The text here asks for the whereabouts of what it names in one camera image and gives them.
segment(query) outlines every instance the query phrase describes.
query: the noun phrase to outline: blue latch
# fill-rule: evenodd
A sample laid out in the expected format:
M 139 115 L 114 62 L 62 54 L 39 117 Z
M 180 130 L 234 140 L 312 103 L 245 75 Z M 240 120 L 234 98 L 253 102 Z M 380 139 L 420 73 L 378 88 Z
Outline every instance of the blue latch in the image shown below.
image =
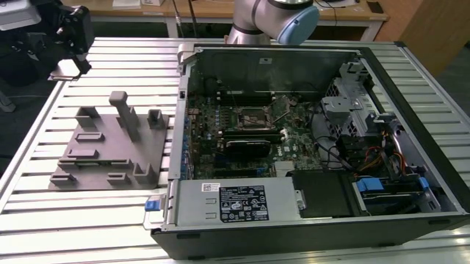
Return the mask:
M 429 182 L 427 180 L 425 177 L 420 177 L 420 184 L 421 184 L 421 187 L 424 188 L 424 190 L 427 190 L 429 188 Z
M 161 201 L 148 201 L 146 202 L 146 212 L 158 212 L 161 211 Z
M 384 190 L 383 182 L 378 178 L 361 179 L 356 184 L 358 185 L 360 192 Z

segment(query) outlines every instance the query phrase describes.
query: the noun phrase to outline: floor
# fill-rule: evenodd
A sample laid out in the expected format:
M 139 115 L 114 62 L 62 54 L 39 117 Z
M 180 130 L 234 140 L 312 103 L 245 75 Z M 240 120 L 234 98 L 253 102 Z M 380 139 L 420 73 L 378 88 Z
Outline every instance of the floor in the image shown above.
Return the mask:
M 97 36 L 103 37 L 168 37 L 166 26 L 156 26 L 153 23 L 121 23 L 119 27 L 110 26 L 109 23 L 94 23 L 94 29 Z M 201 37 L 224 37 L 230 32 L 230 25 L 201 24 L 197 30 Z M 192 24 L 184 25 L 184 34 L 186 37 L 194 37 Z M 470 114 L 469 73 L 470 47 L 463 49 L 447 71 L 437 78 L 468 114 Z M 3 128 L 0 131 L 0 175 L 29 133 L 54 86 L 54 82 L 39 81 L 26 87 L 11 87 L 0 80 L 2 91 L 17 104 L 14 113 L 0 112 L 0 128 Z

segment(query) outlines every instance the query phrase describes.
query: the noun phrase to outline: wooden desk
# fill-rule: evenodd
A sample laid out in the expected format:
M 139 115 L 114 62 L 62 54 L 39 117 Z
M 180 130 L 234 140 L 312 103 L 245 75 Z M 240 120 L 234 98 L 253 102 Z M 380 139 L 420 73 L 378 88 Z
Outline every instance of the wooden desk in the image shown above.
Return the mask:
M 192 13 L 188 0 L 176 0 L 185 23 L 192 23 Z M 176 11 L 172 0 L 161 7 L 143 5 L 142 9 L 114 10 L 113 0 L 63 0 L 69 6 L 85 5 L 93 13 L 94 21 L 109 22 L 165 22 L 169 36 L 178 37 Z M 200 23 L 232 24 L 234 15 L 234 0 L 197 0 L 193 2 Z M 320 7 L 321 26 L 358 26 L 366 28 L 362 41 L 374 41 L 383 23 L 389 19 L 387 14 L 372 12 L 366 0 L 358 5 L 337 8 L 337 18 L 332 8 Z

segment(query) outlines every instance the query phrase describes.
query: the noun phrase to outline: black cable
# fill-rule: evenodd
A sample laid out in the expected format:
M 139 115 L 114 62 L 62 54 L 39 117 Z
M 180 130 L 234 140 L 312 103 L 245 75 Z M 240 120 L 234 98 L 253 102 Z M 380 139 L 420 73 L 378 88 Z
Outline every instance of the black cable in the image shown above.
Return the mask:
M 312 120 L 314 119 L 317 107 L 320 107 L 320 106 L 321 106 L 321 104 L 318 104 L 318 105 L 316 106 L 316 108 L 314 108 Z M 314 133 L 313 133 L 312 127 L 310 127 L 310 132 L 312 132 L 310 134 L 312 134 L 312 138 L 313 138 L 314 144 L 316 144 L 317 146 L 320 146 L 320 148 L 324 149 L 324 150 L 329 153 L 329 155 L 332 155 L 332 156 L 344 164 L 344 168 L 345 168 L 345 169 L 348 169 L 348 170 L 352 171 L 352 172 L 360 173 L 358 169 L 354 168 L 354 167 L 352 166 L 352 164 L 348 163 L 348 161 L 346 161 L 342 157 L 340 157 L 336 153 L 333 153 L 333 152 L 332 152 L 326 147 L 324 147 L 322 144 L 320 144 L 320 142 L 318 142 L 318 140 L 322 139 L 322 138 L 329 138 L 330 140 L 336 140 L 336 137 L 333 137 L 333 136 L 321 136 L 321 137 L 316 137 L 316 136 L 314 136 Z
M 182 28 L 182 16 L 180 15 L 180 11 L 178 11 L 178 6 L 177 6 L 176 0 L 173 0 L 173 2 L 174 2 L 174 8 L 176 8 L 176 18 L 177 18 L 177 24 L 178 24 L 180 34 L 181 34 L 181 36 L 185 38 L 184 28 Z
M 5 158 L 6 160 L 11 160 L 11 159 L 14 159 L 14 156 L 13 155 L 0 154 L 0 158 Z
M 325 7 L 325 8 L 329 8 L 329 7 L 326 7 L 325 5 L 321 5 L 321 3 L 316 0 L 316 2 L 317 2 L 317 4 L 321 6 L 321 7 Z M 333 8 L 333 13 L 334 13 L 334 15 L 336 15 L 336 26 L 334 26 L 334 28 L 333 28 L 333 30 L 332 30 L 332 38 L 333 39 L 336 39 L 336 30 L 337 30 L 337 26 L 338 26 L 338 16 L 337 16 L 337 8 L 338 7 L 334 7 L 329 2 L 326 2 L 328 4 L 329 4 L 329 6 L 330 6 L 330 8 Z
M 193 19 L 193 30 L 194 30 L 194 37 L 198 38 L 198 30 L 197 30 L 197 16 L 194 14 L 194 8 L 193 8 L 193 0 L 189 0 L 190 4 L 190 12 L 192 12 L 192 19 Z

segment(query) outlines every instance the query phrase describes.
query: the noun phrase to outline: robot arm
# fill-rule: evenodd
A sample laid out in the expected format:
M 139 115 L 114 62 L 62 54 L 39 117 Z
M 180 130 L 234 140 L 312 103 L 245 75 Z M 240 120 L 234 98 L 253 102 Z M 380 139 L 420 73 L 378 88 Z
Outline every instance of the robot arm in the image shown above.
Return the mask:
M 237 0 L 229 44 L 300 45 L 320 20 L 313 0 Z
M 86 74 L 94 38 L 86 7 L 67 7 L 59 0 L 0 0 L 0 58 L 25 58 L 26 54 L 30 59 L 25 64 L 35 65 L 39 77 L 50 74 L 63 59 L 73 59 L 79 69 L 77 78 Z M 5 79 L 11 76 L 9 71 L 0 66 Z

